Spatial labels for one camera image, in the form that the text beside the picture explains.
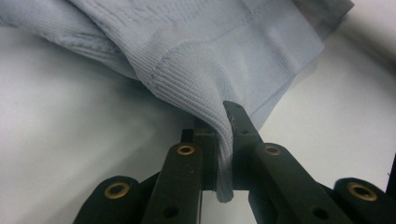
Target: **circular hole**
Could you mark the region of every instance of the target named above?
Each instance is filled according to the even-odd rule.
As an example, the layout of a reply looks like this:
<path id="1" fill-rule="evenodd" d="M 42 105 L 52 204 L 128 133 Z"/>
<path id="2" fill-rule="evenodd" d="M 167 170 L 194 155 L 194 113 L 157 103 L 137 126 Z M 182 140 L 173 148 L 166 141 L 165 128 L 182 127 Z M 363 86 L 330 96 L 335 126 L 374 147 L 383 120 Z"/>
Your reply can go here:
<path id="1" fill-rule="evenodd" d="M 165 217 L 175 217 L 178 214 L 178 208 L 176 206 L 169 206 L 163 209 L 163 215 Z"/>
<path id="2" fill-rule="evenodd" d="M 194 152 L 194 148 L 190 146 L 181 146 L 177 148 L 177 153 L 183 156 L 190 155 Z"/>
<path id="3" fill-rule="evenodd" d="M 130 186 L 124 182 L 116 182 L 109 185 L 105 189 L 105 196 L 108 199 L 118 199 L 122 198 L 125 194 L 128 193 Z"/>
<path id="4" fill-rule="evenodd" d="M 312 213 L 314 214 L 315 217 L 318 217 L 323 220 L 329 218 L 329 214 L 322 208 L 315 208 L 314 211 L 312 211 Z"/>
<path id="5" fill-rule="evenodd" d="M 266 151 L 268 154 L 273 155 L 273 156 L 278 156 L 278 155 L 280 155 L 280 153 L 281 153 L 280 149 L 277 148 L 277 147 L 266 147 L 266 148 L 265 148 L 265 151 Z"/>
<path id="6" fill-rule="evenodd" d="M 349 183 L 347 185 L 349 192 L 357 198 L 364 201 L 375 201 L 377 196 L 374 191 L 359 183 Z"/>

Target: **light blue fabric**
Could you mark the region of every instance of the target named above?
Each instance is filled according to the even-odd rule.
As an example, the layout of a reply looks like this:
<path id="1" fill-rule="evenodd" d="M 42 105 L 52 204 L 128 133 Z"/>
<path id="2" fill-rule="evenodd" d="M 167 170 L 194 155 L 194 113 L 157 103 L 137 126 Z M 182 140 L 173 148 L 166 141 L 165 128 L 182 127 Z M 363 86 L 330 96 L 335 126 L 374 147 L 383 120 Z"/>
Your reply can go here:
<path id="1" fill-rule="evenodd" d="M 219 135 L 221 202 L 233 197 L 233 134 L 222 102 L 242 105 L 260 128 L 323 49 L 289 0 L 71 2 L 75 7 L 0 0 L 0 20 L 137 77 L 157 97 L 211 124 Z"/>

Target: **ribbed fabric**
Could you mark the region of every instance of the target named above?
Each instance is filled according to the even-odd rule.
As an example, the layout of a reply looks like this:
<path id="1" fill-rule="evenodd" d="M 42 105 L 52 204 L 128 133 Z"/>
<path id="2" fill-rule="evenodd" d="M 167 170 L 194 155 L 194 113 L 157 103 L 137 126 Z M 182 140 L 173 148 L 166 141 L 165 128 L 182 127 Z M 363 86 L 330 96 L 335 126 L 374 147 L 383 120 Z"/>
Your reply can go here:
<path id="1" fill-rule="evenodd" d="M 212 125 L 224 203 L 233 197 L 233 134 L 222 102 L 242 105 L 260 128 L 294 76 L 323 49 L 290 0 L 70 2 L 0 0 L 0 23 L 138 78 L 159 98 Z M 306 12 L 311 22 L 326 19 Z"/>

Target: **white background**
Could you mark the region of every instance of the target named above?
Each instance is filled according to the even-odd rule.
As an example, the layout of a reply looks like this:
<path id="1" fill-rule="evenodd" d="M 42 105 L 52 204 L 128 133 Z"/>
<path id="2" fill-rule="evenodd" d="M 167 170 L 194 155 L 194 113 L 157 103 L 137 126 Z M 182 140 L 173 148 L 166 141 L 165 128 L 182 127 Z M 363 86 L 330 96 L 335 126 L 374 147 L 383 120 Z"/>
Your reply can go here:
<path id="1" fill-rule="evenodd" d="M 260 129 L 318 182 L 385 189 L 396 151 L 396 3 L 355 0 Z M 191 116 L 141 84 L 0 27 L 0 223 L 72 223 L 102 180 L 161 169 Z M 255 223 L 248 194 L 205 192 L 202 223 Z"/>

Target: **white table surface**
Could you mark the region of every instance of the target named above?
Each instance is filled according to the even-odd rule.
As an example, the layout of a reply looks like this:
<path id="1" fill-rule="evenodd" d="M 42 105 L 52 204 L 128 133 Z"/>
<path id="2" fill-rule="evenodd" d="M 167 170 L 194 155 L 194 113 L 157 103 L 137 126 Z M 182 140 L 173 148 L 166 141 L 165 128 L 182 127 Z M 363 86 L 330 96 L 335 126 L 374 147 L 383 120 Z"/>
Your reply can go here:
<path id="1" fill-rule="evenodd" d="M 354 2 L 260 134 L 328 187 L 354 176 L 385 189 L 396 152 L 396 3 Z M 102 180 L 158 172 L 191 121 L 138 82 L 0 27 L 0 223 L 72 223 Z M 247 196 L 221 204 L 205 192 L 202 223 L 255 223 Z"/>

